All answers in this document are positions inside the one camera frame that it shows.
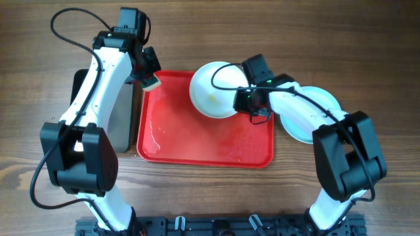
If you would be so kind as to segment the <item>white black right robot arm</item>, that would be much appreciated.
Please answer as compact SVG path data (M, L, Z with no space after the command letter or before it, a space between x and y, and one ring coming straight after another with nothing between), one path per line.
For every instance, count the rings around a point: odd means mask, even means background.
M318 235L337 229L357 202L372 202L387 165L370 117L347 113L317 101L286 74L248 87L236 85L236 111L277 113L292 119L312 138L322 190L308 210Z

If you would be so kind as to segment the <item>white round plate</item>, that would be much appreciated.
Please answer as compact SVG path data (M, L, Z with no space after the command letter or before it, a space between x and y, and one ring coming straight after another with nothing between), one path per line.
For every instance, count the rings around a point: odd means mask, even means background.
M194 107L203 115L224 119L237 114L234 109L235 90L221 90L211 84L213 74L228 62L211 62L195 72L189 95ZM222 88L248 87L244 72L238 66L228 66L217 72L213 84Z

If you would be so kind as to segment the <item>green yellow sponge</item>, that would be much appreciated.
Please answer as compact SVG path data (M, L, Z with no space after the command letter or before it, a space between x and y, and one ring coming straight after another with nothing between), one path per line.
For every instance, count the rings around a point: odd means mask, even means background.
M144 91L150 92L151 90L159 87L161 85L161 81L159 80L158 76L153 73L147 77L144 77L141 81L141 84Z

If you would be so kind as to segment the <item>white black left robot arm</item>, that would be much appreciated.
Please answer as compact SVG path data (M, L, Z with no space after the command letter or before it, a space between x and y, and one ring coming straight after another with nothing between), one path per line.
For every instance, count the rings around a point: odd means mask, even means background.
M68 110L58 123L45 123L40 132L44 152L33 175L35 197L40 170L47 167L54 186L75 195L95 215L107 234L139 235L140 223L116 186L118 159L107 136L109 120L121 88L140 82L145 91L159 86L161 69L149 36L136 29L101 31L89 49L93 59Z

